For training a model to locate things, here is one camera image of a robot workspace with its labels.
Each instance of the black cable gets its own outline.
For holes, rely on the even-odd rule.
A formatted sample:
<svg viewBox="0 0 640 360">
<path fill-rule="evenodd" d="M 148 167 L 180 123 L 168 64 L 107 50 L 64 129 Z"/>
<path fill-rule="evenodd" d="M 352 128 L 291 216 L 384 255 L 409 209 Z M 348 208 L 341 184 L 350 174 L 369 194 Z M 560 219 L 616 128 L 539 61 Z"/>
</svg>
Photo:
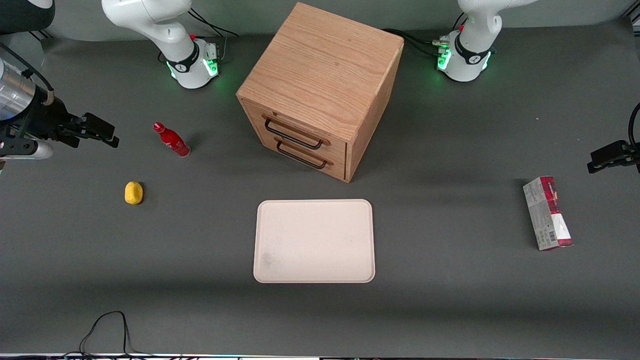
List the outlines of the black cable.
<svg viewBox="0 0 640 360">
<path fill-rule="evenodd" d="M 436 57 L 439 56 L 439 54 L 432 53 L 431 51 L 426 51 L 425 49 L 421 48 L 420 45 L 419 45 L 419 44 L 431 45 L 430 41 L 426 41 L 426 40 L 423 40 L 421 38 L 417 38 L 417 37 L 415 37 L 415 36 L 413 36 L 411 34 L 408 34 L 408 33 L 405 33 L 404 31 L 400 31 L 400 30 L 396 30 L 396 29 L 382 29 L 382 30 L 386 31 L 387 33 L 391 33 L 391 34 L 397 35 L 399 37 L 403 37 L 409 45 L 413 46 L 414 48 L 416 48 L 416 50 L 420 51 L 423 54 L 427 54 L 427 55 L 430 55 L 430 56 L 436 56 Z"/>
<path fill-rule="evenodd" d="M 3 42 L 0 42 L 0 47 L 2 47 L 7 53 L 11 54 L 11 56 L 13 56 L 16 60 L 18 60 L 19 62 L 21 62 L 24 66 L 27 67 L 27 69 L 29 69 L 31 72 L 33 72 L 34 74 L 36 74 L 36 76 L 38 78 L 40 78 L 40 80 L 42 80 L 42 82 L 44 83 L 44 85 L 47 87 L 48 91 L 53 91 L 53 86 L 51 86 L 50 82 L 47 81 L 47 79 L 39 72 L 37 71 L 33 66 L 31 66 L 30 63 L 28 63 L 25 59 L 23 59 L 20 55 L 16 54 L 15 51 L 11 50 L 7 45 L 5 45 Z"/>
<path fill-rule="evenodd" d="M 31 34 L 31 36 L 32 36 L 32 37 L 35 37 L 35 38 L 36 38 L 36 40 L 40 41 L 40 38 L 39 38 L 39 37 L 37 37 L 37 36 L 33 33 L 33 31 L 29 31 L 29 34 Z"/>
<path fill-rule="evenodd" d="M 462 16 L 463 16 L 464 14 L 465 14 L 464 12 L 463 12 L 463 13 L 461 13 L 461 14 L 460 14 L 460 16 L 456 19 L 456 22 L 454 22 L 454 23 L 453 23 L 453 27 L 451 28 L 452 30 L 455 30 L 455 29 L 456 29 L 456 25 L 458 25 L 458 21 L 460 21 L 460 19 L 462 19 Z"/>
<path fill-rule="evenodd" d="M 410 38 L 411 40 L 415 41 L 415 42 L 419 42 L 420 44 L 425 44 L 425 45 L 431 45 L 431 42 L 429 40 L 423 40 L 421 38 L 417 38 L 409 33 L 405 33 L 404 31 L 401 30 L 396 30 L 396 29 L 382 29 L 382 31 L 386 31 L 387 33 L 391 33 L 391 34 L 395 34 L 398 35 L 400 37 L 403 38 Z"/>
<path fill-rule="evenodd" d="M 638 151 L 638 146 L 636 145 L 636 137 L 634 136 L 634 125 L 636 124 L 636 116 L 640 111 L 640 102 L 636 105 L 636 108 L 631 113 L 631 117 L 629 118 L 629 142 L 631 143 L 631 147 L 636 151 L 636 155 L 640 154 Z"/>
<path fill-rule="evenodd" d="M 102 318 L 104 318 L 105 316 L 111 315 L 111 314 L 120 314 L 120 316 L 122 317 L 122 325 L 124 327 L 124 335 L 123 335 L 123 338 L 122 338 L 122 352 L 126 356 L 129 356 L 131 358 L 144 360 L 144 358 L 142 358 L 142 357 L 134 356 L 134 355 L 132 355 L 132 354 L 127 352 L 127 345 L 129 345 L 129 348 L 131 348 L 131 350 L 133 352 L 137 352 L 139 354 L 147 354 L 146 352 L 141 352 L 139 350 L 136 350 L 135 348 L 133 348 L 133 345 L 131 345 L 131 334 L 129 333 L 129 325 L 127 325 L 127 317 L 124 315 L 124 313 L 122 311 L 118 311 L 118 310 L 110 311 L 108 313 L 104 313 L 104 314 L 100 315 L 98 317 L 98 319 L 96 319 L 96 321 L 93 323 L 93 326 L 91 326 L 91 330 L 89 330 L 87 335 L 85 335 L 84 338 L 80 341 L 80 344 L 78 345 L 78 352 L 80 352 L 85 357 L 86 356 L 90 357 L 91 354 L 87 353 L 86 350 L 85 350 L 86 341 L 89 339 L 91 334 L 93 334 L 93 331 L 95 330 L 95 327 L 98 325 L 100 320 Z"/>
<path fill-rule="evenodd" d="M 212 29 L 218 29 L 218 30 L 220 30 L 220 31 L 224 31 L 224 32 L 226 32 L 226 33 L 230 33 L 231 35 L 234 35 L 235 37 L 239 37 L 239 36 L 240 36 L 240 35 L 238 35 L 238 34 L 234 33 L 233 31 L 229 31 L 229 30 L 227 30 L 227 29 L 223 29 L 223 28 L 221 28 L 221 27 L 219 27 L 219 26 L 215 26 L 214 24 L 211 24 L 211 23 L 210 23 L 210 22 L 208 22 L 208 21 L 207 21 L 207 20 L 206 20 L 202 15 L 200 15 L 197 11 L 195 11 L 193 8 L 191 8 L 191 11 L 192 11 L 195 15 L 197 15 L 199 18 L 198 18 L 198 17 L 193 16 L 193 14 L 191 14 L 191 16 L 193 16 L 195 19 L 199 20 L 200 22 L 203 22 L 203 23 L 205 23 L 205 24 L 209 25 Z"/>
<path fill-rule="evenodd" d="M 638 9 L 638 7 L 640 6 L 640 3 L 636 4 L 633 8 L 629 9 L 629 11 L 627 11 L 627 16 L 631 16 L 631 14 L 636 11 Z"/>
<path fill-rule="evenodd" d="M 218 29 L 216 29 L 213 25 L 209 24 L 206 20 L 200 19 L 200 18 L 199 18 L 199 17 L 197 17 L 196 15 L 193 15 L 193 14 L 191 13 L 191 11 L 189 11 L 189 12 L 188 12 L 188 14 L 189 14 L 192 18 L 196 19 L 197 21 L 200 21 L 200 22 L 202 22 L 202 23 L 204 23 L 204 24 L 208 25 L 208 26 L 209 26 L 210 28 L 212 28 L 215 32 L 217 32 L 217 33 L 218 33 L 218 35 L 219 35 L 220 37 L 224 37 L 224 35 L 222 35 L 222 33 L 218 31 Z"/>
<path fill-rule="evenodd" d="M 60 356 L 47 355 L 19 355 L 19 356 L 0 356 L 0 360 L 60 360 L 71 354 L 82 354 L 78 351 L 70 351 Z"/>
</svg>

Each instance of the black metal handle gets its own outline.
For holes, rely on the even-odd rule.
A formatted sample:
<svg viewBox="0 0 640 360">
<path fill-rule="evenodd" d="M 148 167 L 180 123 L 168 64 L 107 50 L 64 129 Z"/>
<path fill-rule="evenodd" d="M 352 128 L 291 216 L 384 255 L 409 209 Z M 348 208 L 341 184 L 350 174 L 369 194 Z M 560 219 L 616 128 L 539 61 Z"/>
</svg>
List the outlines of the black metal handle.
<svg viewBox="0 0 640 360">
<path fill-rule="evenodd" d="M 280 145 L 282 145 L 282 142 L 281 142 L 281 141 L 278 141 L 278 145 L 276 145 L 276 149 L 278 149 L 278 152 L 279 152 L 280 154 L 284 154 L 284 155 L 286 155 L 286 156 L 288 156 L 288 157 L 290 157 L 290 158 L 292 158 L 292 159 L 294 159 L 294 160 L 298 160 L 298 161 L 300 161 L 301 163 L 303 163 L 303 164 L 305 164 L 305 165 L 308 165 L 308 166 L 310 166 L 310 167 L 312 167 L 312 168 L 316 168 L 316 169 L 318 169 L 318 170 L 324 169 L 324 167 L 326 166 L 326 163 L 327 163 L 327 161 L 326 161 L 326 160 L 324 160 L 324 161 L 322 162 L 322 165 L 316 165 L 316 164 L 312 163 L 311 161 L 304 160 L 303 158 L 301 158 L 301 157 L 299 157 L 299 156 L 295 156 L 294 154 L 291 154 L 289 151 L 284 151 L 284 150 L 282 150 L 282 149 L 280 148 Z"/>
<path fill-rule="evenodd" d="M 278 130 L 276 130 L 276 129 L 272 129 L 272 128 L 270 128 L 270 127 L 269 127 L 269 124 L 271 123 L 271 119 L 269 119 L 268 117 L 265 117 L 265 119 L 267 119 L 267 120 L 264 122 L 264 127 L 266 127 L 266 128 L 267 128 L 267 130 L 268 130 L 270 133 L 274 133 L 274 134 L 276 134 L 276 135 L 278 135 L 278 136 L 282 136 L 283 138 L 287 139 L 287 140 L 288 140 L 288 141 L 290 141 L 290 142 L 294 142 L 294 143 L 296 143 L 296 144 L 298 144 L 298 145 L 300 145 L 300 146 L 304 146 L 304 147 L 306 147 L 306 148 L 308 148 L 308 149 L 311 149 L 311 150 L 318 150 L 318 149 L 320 149 L 320 146 L 322 145 L 322 140 L 318 140 L 318 144 L 317 144 L 317 145 L 315 145 L 315 146 L 314 146 L 314 145 L 311 145 L 311 144 L 306 143 L 306 142 L 304 142 L 304 141 L 301 141 L 301 140 L 298 140 L 298 139 L 296 139 L 296 138 L 293 138 L 293 137 L 291 137 L 291 136 L 289 136 L 289 135 L 287 135 L 287 134 L 285 134 L 285 133 L 282 133 L 282 132 L 280 132 L 280 131 L 278 131 Z"/>
</svg>

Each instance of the plastic tray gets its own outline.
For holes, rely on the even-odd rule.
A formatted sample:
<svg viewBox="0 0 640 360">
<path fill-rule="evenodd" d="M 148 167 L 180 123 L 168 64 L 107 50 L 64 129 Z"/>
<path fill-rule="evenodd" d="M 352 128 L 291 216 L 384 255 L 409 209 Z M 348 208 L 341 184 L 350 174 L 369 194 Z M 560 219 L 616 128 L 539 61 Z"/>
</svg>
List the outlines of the plastic tray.
<svg viewBox="0 0 640 360">
<path fill-rule="evenodd" d="M 258 207 L 259 282 L 369 282 L 375 273 L 368 201 L 267 200 Z"/>
</svg>

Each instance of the red and white box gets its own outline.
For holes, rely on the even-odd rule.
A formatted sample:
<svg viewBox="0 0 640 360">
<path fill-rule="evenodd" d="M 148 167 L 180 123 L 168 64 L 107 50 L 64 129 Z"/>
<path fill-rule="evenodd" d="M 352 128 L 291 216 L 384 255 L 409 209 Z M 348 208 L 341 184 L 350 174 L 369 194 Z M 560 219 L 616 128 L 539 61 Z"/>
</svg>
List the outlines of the red and white box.
<svg viewBox="0 0 640 360">
<path fill-rule="evenodd" d="M 538 248 L 553 250 L 573 245 L 560 209 L 553 176 L 541 176 L 522 187 L 527 198 Z"/>
</svg>

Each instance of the wooden box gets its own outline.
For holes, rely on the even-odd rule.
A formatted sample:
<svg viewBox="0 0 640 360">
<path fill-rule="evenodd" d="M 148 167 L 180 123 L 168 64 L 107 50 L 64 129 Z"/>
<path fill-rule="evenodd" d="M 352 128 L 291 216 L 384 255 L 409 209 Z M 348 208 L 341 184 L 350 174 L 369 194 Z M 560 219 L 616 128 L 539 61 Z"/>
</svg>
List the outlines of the wooden box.
<svg viewBox="0 0 640 360">
<path fill-rule="evenodd" d="M 350 182 L 387 107 L 403 44 L 298 3 L 236 96 L 264 146 Z"/>
</svg>

